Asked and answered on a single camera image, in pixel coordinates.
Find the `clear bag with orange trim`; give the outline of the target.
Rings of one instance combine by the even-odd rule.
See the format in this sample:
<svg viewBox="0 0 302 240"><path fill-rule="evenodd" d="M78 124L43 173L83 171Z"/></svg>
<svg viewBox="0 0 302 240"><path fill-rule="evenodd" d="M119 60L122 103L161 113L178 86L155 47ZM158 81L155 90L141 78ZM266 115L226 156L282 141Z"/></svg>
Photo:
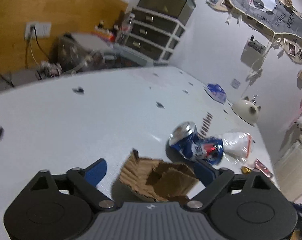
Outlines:
<svg viewBox="0 0 302 240"><path fill-rule="evenodd" d="M250 133L230 132L221 136L224 153L245 163L253 145L253 137Z"/></svg>

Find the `gold foil wrapper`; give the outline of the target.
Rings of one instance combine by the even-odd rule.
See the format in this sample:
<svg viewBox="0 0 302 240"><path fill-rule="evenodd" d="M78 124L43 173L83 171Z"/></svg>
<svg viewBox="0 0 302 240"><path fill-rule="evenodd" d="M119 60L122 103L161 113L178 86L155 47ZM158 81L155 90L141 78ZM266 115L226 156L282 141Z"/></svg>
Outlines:
<svg viewBox="0 0 302 240"><path fill-rule="evenodd" d="M253 171L253 169L250 167L247 167L247 166L242 166L241 171L242 171L242 174L250 174Z"/></svg>

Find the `glass fish tank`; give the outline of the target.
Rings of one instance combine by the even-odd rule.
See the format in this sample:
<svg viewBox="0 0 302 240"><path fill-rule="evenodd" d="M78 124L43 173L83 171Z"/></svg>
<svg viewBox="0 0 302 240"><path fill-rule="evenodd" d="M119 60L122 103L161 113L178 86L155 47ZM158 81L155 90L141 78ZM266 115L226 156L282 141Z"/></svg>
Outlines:
<svg viewBox="0 0 302 240"><path fill-rule="evenodd" d="M196 4L194 0L139 0L137 6L175 18L186 25Z"/></svg>

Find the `crushed blue pepsi can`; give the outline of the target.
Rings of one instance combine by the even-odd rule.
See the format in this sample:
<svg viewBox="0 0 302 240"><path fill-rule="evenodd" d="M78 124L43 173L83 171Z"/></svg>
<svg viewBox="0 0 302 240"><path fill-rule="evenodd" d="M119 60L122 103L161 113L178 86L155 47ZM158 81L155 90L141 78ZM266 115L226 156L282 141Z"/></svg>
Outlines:
<svg viewBox="0 0 302 240"><path fill-rule="evenodd" d="M178 125L169 136L169 146L190 161L204 160L211 165L221 162L224 148L222 139L203 138L195 123L186 121Z"/></svg>

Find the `white box on side shelf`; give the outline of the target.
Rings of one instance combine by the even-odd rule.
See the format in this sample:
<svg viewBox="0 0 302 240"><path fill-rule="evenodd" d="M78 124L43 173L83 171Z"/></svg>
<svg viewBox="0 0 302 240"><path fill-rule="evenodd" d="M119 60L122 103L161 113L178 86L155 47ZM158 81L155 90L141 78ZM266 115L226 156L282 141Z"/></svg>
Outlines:
<svg viewBox="0 0 302 240"><path fill-rule="evenodd" d="M87 34L87 33L71 33L71 37L78 43L80 46L86 50L98 50L98 51L112 51L112 44L104 41L96 35Z"/></svg>

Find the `blue tissue pack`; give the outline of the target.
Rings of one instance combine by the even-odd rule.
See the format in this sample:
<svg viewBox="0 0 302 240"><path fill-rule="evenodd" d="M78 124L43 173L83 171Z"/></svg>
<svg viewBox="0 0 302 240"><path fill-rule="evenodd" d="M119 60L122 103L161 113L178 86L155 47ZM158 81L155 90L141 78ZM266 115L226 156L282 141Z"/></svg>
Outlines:
<svg viewBox="0 0 302 240"><path fill-rule="evenodd" d="M226 92L218 84L207 84L204 87L205 92L216 102L224 104L226 102Z"/></svg>

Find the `fluffy white sheep wall toy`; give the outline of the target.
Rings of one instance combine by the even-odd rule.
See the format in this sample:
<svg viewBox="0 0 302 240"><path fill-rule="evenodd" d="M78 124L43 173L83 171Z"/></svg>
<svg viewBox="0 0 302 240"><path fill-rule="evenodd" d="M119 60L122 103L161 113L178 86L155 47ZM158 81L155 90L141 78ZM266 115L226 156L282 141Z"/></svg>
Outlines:
<svg viewBox="0 0 302 240"><path fill-rule="evenodd" d="M300 131L302 131L302 116L300 116L297 120L295 120L295 122L293 123L293 125L299 129Z"/></svg>

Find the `white cat-shaped ceramic ornament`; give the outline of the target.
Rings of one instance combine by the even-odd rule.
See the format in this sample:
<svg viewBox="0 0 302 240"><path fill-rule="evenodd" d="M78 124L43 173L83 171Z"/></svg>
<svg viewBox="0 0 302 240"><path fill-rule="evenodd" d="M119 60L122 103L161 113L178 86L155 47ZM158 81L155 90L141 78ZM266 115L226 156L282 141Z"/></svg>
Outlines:
<svg viewBox="0 0 302 240"><path fill-rule="evenodd" d="M256 104L257 97L257 95L254 95L253 98L250 99L248 96L246 96L234 103L231 107L233 112L238 117L240 117L251 126L254 126L254 124L256 124L261 110L261 106L258 106Z"/></svg>

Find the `brown cardboard piece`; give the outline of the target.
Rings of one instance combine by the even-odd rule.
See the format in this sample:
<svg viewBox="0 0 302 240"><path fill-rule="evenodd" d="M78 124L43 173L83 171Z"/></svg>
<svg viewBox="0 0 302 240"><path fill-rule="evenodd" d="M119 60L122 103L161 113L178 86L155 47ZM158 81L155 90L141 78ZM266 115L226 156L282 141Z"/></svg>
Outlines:
<svg viewBox="0 0 302 240"><path fill-rule="evenodd" d="M186 164L140 157L135 149L123 164L118 179L141 200L181 204L189 200L187 194L199 182Z"/></svg>

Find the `white wall power socket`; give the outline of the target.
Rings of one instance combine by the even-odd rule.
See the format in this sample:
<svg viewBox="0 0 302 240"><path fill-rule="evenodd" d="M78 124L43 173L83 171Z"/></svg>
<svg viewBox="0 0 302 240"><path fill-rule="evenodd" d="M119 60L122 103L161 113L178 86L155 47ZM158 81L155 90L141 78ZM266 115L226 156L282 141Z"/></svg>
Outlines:
<svg viewBox="0 0 302 240"><path fill-rule="evenodd" d="M51 22L26 22L24 40L27 40L30 35L32 38L49 38L51 27Z"/></svg>

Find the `white drawer organizer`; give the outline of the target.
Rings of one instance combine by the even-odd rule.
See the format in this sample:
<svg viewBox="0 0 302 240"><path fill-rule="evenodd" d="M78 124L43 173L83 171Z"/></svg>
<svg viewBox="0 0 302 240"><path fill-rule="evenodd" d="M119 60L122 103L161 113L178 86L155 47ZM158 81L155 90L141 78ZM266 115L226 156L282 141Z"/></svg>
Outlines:
<svg viewBox="0 0 302 240"><path fill-rule="evenodd" d="M185 32L177 19L141 7L134 14L132 28L124 45L150 58L156 64L167 64Z"/></svg>

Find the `grey wall hanging banner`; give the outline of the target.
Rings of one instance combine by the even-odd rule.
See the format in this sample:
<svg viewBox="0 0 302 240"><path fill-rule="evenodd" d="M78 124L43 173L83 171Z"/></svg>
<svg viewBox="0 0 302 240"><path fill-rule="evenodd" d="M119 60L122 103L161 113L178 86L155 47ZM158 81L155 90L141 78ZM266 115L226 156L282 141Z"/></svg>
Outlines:
<svg viewBox="0 0 302 240"><path fill-rule="evenodd" d="M290 34L302 39L302 19L280 0L229 0L243 14L275 34Z"/></svg>

